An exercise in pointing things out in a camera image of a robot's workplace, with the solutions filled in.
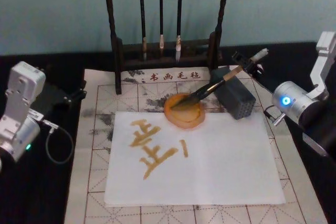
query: black block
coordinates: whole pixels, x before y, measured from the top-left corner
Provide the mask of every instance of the black block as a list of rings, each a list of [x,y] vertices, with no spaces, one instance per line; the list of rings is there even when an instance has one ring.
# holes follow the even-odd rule
[[[222,78],[229,72],[229,67],[215,69],[211,72],[211,81]],[[227,112],[237,120],[250,116],[256,103],[256,98],[237,77],[228,80],[214,93]]]

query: ink stain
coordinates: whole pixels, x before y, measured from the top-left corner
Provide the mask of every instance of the ink stain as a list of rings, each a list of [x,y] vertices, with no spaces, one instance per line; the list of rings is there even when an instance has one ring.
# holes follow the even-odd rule
[[[115,114],[111,113],[111,114],[101,114],[101,115],[97,115],[97,118],[102,121],[106,126],[113,126],[113,116]]]
[[[96,112],[96,110],[93,109],[93,108],[91,108],[91,109],[85,109],[85,110],[83,110],[83,112],[81,113],[80,116],[82,118],[90,118],[90,117],[94,116],[95,112]]]
[[[132,106],[128,106],[126,111],[133,112],[133,111],[138,111],[138,110],[135,110]]]
[[[111,154],[111,148],[105,147],[104,150],[106,150],[109,154]]]
[[[93,136],[100,135],[101,133],[109,132],[110,129],[96,129],[96,130],[90,130],[89,134]]]
[[[156,100],[147,99],[146,104],[155,107],[155,110],[159,110],[160,108],[164,107],[166,100],[172,95],[173,94],[166,94],[164,97]]]
[[[162,109],[145,109],[146,112],[162,112]]]
[[[112,142],[112,138],[113,138],[113,129],[110,129],[109,133],[107,134],[107,140]]]
[[[221,113],[221,109],[220,108],[213,108],[213,109],[205,109],[206,113]]]
[[[204,101],[212,104],[213,106],[219,106],[219,101],[216,97],[215,98],[207,97],[204,99]]]
[[[128,77],[126,77],[126,78],[123,79],[122,81],[130,82],[130,83],[134,83],[134,84],[138,84],[138,81],[137,81],[137,80],[132,79],[132,78],[128,78]]]
[[[142,70],[133,70],[133,71],[128,71],[128,73],[130,74],[131,77],[134,77],[136,74],[139,76],[139,75],[142,75],[142,74],[145,74]]]
[[[147,89],[145,89],[143,86],[140,86],[140,88],[142,89],[142,95],[148,95]]]

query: metal bracket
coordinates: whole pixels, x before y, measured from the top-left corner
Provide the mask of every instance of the metal bracket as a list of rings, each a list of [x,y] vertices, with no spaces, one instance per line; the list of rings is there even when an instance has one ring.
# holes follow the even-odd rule
[[[310,78],[315,87],[307,96],[312,100],[326,100],[329,97],[324,83],[335,62],[336,57],[336,33],[324,31],[316,46],[319,56],[315,62]]]
[[[235,52],[235,54],[232,55],[232,60],[236,62],[238,65],[242,66],[243,70],[247,74],[253,76],[256,72],[259,72],[260,74],[264,72],[262,66],[259,63],[261,63],[267,55],[268,55],[267,48],[259,51],[251,58],[248,58],[238,52]]]

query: brush handle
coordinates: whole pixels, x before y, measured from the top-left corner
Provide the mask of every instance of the brush handle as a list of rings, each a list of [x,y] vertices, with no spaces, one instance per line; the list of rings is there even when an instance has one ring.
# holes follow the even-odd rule
[[[182,0],[177,3],[177,36],[181,35]]]
[[[163,0],[160,0],[160,35],[163,35]]]
[[[226,81],[224,79],[218,79],[216,81],[210,82],[207,85],[204,85],[197,91],[193,93],[193,95],[197,96],[199,100],[202,100],[217,90],[219,87],[224,85]]]
[[[145,38],[146,37],[146,26],[145,26],[145,4],[144,4],[144,0],[140,0],[140,10],[141,10],[142,38]]]
[[[228,80],[230,80],[232,77],[237,75],[242,70],[243,68],[241,66],[236,67],[234,70],[224,75],[223,78],[218,79],[216,81],[212,81],[208,83],[207,85],[204,85],[203,87],[198,89],[196,92],[194,92],[193,95],[197,96],[200,100],[206,98],[207,96],[215,92],[219,87],[224,85]]]

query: white paper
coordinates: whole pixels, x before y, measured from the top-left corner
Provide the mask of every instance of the white paper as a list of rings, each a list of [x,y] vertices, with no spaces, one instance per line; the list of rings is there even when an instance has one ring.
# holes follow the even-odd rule
[[[160,146],[158,156],[178,151],[147,179],[141,146],[130,147],[146,119],[161,128],[146,146]],[[188,157],[180,140],[185,140]],[[235,120],[228,113],[208,113],[193,130],[179,129],[163,113],[117,112],[106,192],[107,206],[283,204],[280,184],[262,114]]]

